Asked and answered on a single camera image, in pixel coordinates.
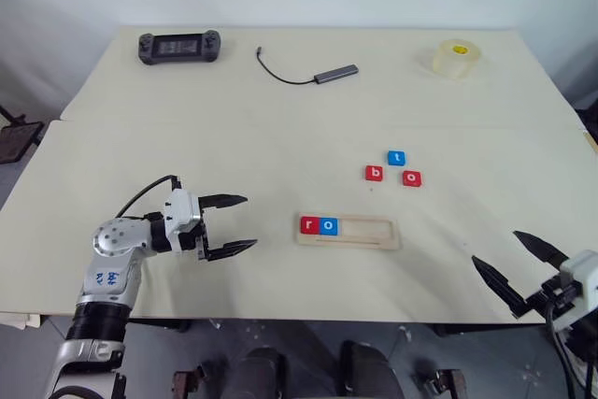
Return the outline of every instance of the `clear tape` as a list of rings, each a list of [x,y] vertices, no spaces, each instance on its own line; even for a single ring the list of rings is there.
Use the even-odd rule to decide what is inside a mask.
[[[449,39],[440,43],[432,68],[443,77],[464,78],[480,57],[481,51],[473,42]]]

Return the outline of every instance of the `white table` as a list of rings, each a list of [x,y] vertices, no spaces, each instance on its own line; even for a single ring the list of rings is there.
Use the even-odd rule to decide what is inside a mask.
[[[471,264],[472,254],[494,264],[511,285],[529,294],[553,270],[529,254],[512,231],[538,235],[569,255],[595,245],[598,155],[569,106],[510,32],[496,33],[496,41],[519,42],[515,52],[523,63],[518,59],[508,70],[499,64],[497,70],[506,77],[516,66],[511,75],[518,77],[519,86],[498,84],[492,79],[496,71],[487,72],[485,82],[479,81],[483,73],[453,82],[422,68],[412,72],[418,81],[411,82],[409,97],[389,94],[401,84],[394,84],[389,72],[388,78],[378,78],[387,84],[371,83],[368,73],[379,74],[388,65],[374,70],[377,50],[369,55],[357,44],[371,71],[363,70],[367,65],[362,60],[335,59],[324,52],[314,60],[320,65],[309,67],[306,74],[348,63],[359,65],[362,72],[327,85],[293,87],[269,78],[250,58],[247,64],[233,55],[227,60],[225,51],[220,65],[137,66],[135,52],[118,50],[123,36],[139,33],[125,29],[111,45],[64,120],[51,125],[0,212],[2,248],[18,249],[5,251],[0,267],[0,310],[72,313],[92,257],[93,229],[141,187],[167,173],[180,175],[184,187],[199,195],[246,195],[249,202],[242,206],[208,211],[208,231],[214,244],[251,237],[259,243],[210,264],[198,263],[192,254],[150,259],[136,316],[514,322],[483,284]],[[247,47],[251,56],[253,44],[240,44],[243,33],[269,36],[235,31],[237,48]],[[340,35],[347,34],[352,43],[365,41],[355,39],[359,33]],[[474,39],[458,32],[405,33]],[[501,61],[503,46],[491,44],[492,33],[478,33],[474,40],[480,44],[485,36],[482,49],[496,49],[489,58]],[[290,38],[292,32],[273,35]],[[274,52],[272,43],[261,44]],[[380,54],[396,57],[384,49]],[[226,68],[225,61],[232,68]],[[274,61],[268,62],[292,76],[289,60]],[[224,80],[219,70],[230,73],[228,84],[209,88],[207,79],[197,81],[207,77],[204,71],[212,71],[213,80]],[[409,80],[401,70],[397,73]],[[418,86],[426,86],[419,77],[431,85],[425,95],[418,91]],[[127,80],[132,83],[128,88]],[[175,91],[168,102],[163,84]],[[367,104],[364,84],[371,90]],[[145,108],[135,85],[145,95]],[[181,97],[191,91],[190,85],[204,93],[194,97],[196,101]],[[501,103],[494,95],[495,90],[529,94],[534,86],[542,93],[541,99],[528,99],[538,109],[535,116],[536,107],[525,99],[514,104],[513,97],[506,97]],[[208,91],[229,96],[206,95]],[[434,103],[457,123],[423,107],[432,92]],[[444,101],[461,114],[437,101],[441,92],[452,93]],[[476,102],[472,96],[466,104],[458,95],[472,92],[480,96]],[[387,150],[407,152],[408,168],[423,173],[422,188],[400,185],[401,170],[384,163]],[[363,180],[366,164],[384,165],[386,180]],[[165,194],[166,188],[152,192],[133,212],[160,210]],[[402,248],[299,246],[293,237],[302,211],[395,218]],[[531,314],[524,321],[540,317]]]
[[[146,66],[137,39],[197,29],[123,28],[66,107],[65,121],[111,124],[220,120],[243,126],[259,120],[296,121],[307,104],[322,121],[347,126],[448,126],[582,129],[575,111],[513,31],[359,29],[219,29],[221,55],[212,64]],[[438,44],[471,40],[483,59],[465,81],[437,76]],[[288,79],[356,64],[357,76],[322,85],[290,86],[267,75],[255,58]]]

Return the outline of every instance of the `black cable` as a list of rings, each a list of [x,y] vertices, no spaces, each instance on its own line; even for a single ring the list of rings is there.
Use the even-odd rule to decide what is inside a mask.
[[[129,202],[126,205],[124,205],[121,210],[119,210],[119,213],[116,214],[116,218],[122,217],[122,214],[124,214],[127,211],[127,209],[133,205],[133,203],[135,201],[137,201],[139,198],[141,198],[143,195],[145,195],[151,189],[156,187],[158,184],[162,184],[163,182],[168,181],[168,180],[170,180],[172,182],[172,190],[180,189],[180,182],[178,182],[178,178],[175,175],[166,175],[165,177],[156,179],[149,186],[145,187],[141,192],[139,192],[137,195],[135,195],[133,198],[131,198],[129,200]]]
[[[559,344],[561,345],[561,348],[563,348],[565,359],[567,361],[567,366],[569,366],[569,372],[571,372],[573,374],[573,378],[577,381],[577,384],[581,388],[584,388],[585,384],[583,383],[583,378],[579,378],[579,376],[577,375],[577,371],[575,371],[573,369],[573,363],[571,362],[571,356],[570,356],[569,352],[564,350],[564,344],[563,344],[562,338],[559,334],[557,334],[557,338],[559,339]]]
[[[77,385],[62,387],[60,390],[53,392],[48,399],[58,399],[67,395],[80,397],[81,399],[102,399],[102,396],[100,396],[97,392],[94,392],[89,388],[79,387]]]
[[[591,387],[594,381],[594,362],[588,360],[588,367],[586,368],[586,392],[584,394],[585,399],[591,399]]]
[[[554,330],[554,304],[548,303],[546,307],[546,324],[548,327],[548,332],[550,333],[550,338],[552,339],[552,344],[554,348],[557,350],[557,354],[559,355],[559,360],[561,361],[562,370],[564,372],[564,378],[567,382],[567,394],[569,399],[576,399],[576,391],[575,386],[573,384],[573,375],[571,374],[571,370],[569,369],[569,365],[567,364],[567,356],[564,352],[564,347],[562,346],[561,340],[557,337],[557,333]]]
[[[270,74],[272,77],[276,78],[278,81],[282,81],[283,83],[287,83],[287,84],[295,84],[295,85],[301,85],[301,84],[309,84],[309,83],[315,83],[316,82],[316,78],[312,78],[309,81],[288,81],[287,79],[281,78],[278,75],[276,75],[275,73],[273,73],[270,69],[268,69],[265,64],[263,63],[262,59],[260,58],[260,54],[262,53],[262,48],[258,47],[258,49],[255,51],[255,57],[258,59],[258,62],[262,65],[263,69]]]

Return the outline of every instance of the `robotic arm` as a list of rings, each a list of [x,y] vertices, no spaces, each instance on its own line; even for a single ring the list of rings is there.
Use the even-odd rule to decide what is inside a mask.
[[[164,213],[123,217],[143,193],[170,179],[172,192]],[[135,197],[113,220],[93,233],[93,260],[87,269],[75,317],[60,346],[44,398],[122,399],[126,379],[115,370],[124,354],[125,325],[141,283],[141,264],[159,252],[197,249],[199,259],[215,261],[253,246],[239,240],[210,249],[204,209],[247,201],[238,195],[196,197],[181,189],[177,177],[159,179]]]
[[[537,259],[558,270],[538,292],[523,298],[492,265],[473,256],[474,266],[515,318],[535,310],[546,319],[564,369],[568,396],[575,398],[572,367],[558,335],[559,331],[568,330],[565,345],[586,363],[586,394],[591,395],[593,369],[598,364],[598,253],[585,250],[569,258],[535,235],[521,231],[513,234]]]

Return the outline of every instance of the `red letter block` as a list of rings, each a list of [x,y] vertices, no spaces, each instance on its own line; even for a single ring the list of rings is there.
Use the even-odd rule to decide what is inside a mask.
[[[406,170],[403,172],[403,185],[419,187],[421,185],[421,173],[414,170]]]
[[[301,234],[319,234],[320,233],[320,218],[319,217],[302,217],[301,218]]]
[[[379,165],[365,166],[365,179],[368,181],[381,181],[383,178],[382,167]]]

